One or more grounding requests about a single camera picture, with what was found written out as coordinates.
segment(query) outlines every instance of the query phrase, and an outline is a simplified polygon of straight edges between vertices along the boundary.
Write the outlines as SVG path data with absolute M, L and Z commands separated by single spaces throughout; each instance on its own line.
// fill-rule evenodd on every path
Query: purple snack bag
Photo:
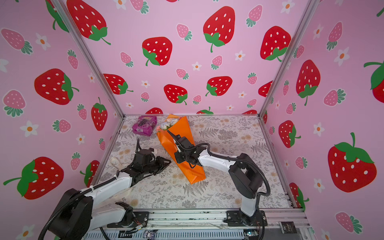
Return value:
M 132 126 L 135 134 L 150 136 L 157 124 L 157 118 L 153 116 L 141 116 Z

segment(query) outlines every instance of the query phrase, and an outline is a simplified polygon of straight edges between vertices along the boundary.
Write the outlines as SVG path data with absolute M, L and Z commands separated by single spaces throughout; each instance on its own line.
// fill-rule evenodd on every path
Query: strawberry wallpaper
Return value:
M 2 239 L 33 240 L 89 186 L 119 119 L 49 0 L 6 1 L 0 32 Z
M 263 119 L 317 239 L 379 239 L 384 5 L 324 0 Z
M 66 5 L 126 114 L 239 114 L 260 111 L 307 2 Z

